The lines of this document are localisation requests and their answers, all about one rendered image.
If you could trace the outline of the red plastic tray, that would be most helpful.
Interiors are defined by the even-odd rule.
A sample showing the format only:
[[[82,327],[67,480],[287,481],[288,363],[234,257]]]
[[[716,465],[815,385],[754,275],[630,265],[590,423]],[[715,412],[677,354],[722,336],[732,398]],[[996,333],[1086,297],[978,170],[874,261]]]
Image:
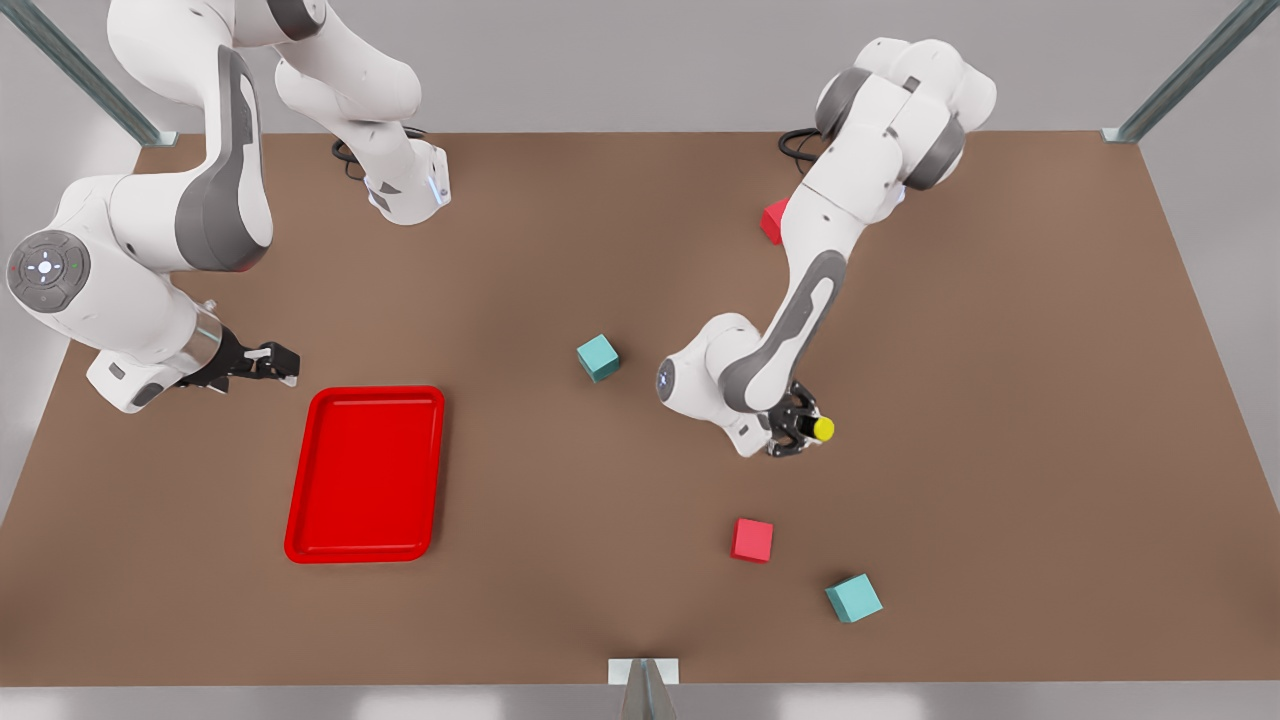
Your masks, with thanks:
[[[445,420],[434,386],[330,387],[305,423],[283,550],[296,564],[408,562],[433,542]]]

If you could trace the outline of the teal cube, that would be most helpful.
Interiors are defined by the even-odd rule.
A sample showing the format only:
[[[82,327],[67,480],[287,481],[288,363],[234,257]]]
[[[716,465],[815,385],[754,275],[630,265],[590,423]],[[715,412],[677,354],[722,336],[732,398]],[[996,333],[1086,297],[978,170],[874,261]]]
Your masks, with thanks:
[[[826,587],[824,593],[841,623],[856,623],[883,609],[867,574],[850,577]]]
[[[576,357],[593,383],[620,369],[620,355],[604,334],[596,334],[576,348]]]

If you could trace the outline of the silver frame post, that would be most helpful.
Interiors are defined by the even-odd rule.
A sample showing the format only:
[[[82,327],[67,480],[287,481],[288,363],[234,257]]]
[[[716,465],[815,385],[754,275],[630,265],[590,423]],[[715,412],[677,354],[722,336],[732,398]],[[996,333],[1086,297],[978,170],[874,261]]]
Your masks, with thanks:
[[[1139,143],[1279,8],[1280,0],[1242,0],[1120,126],[1102,128],[1102,140],[1106,143]]]
[[[668,692],[680,683],[677,659],[609,659],[608,683],[625,687],[620,720],[677,720]]]
[[[172,147],[179,135],[157,129],[33,0],[0,0],[5,15],[46,58],[142,147]]]

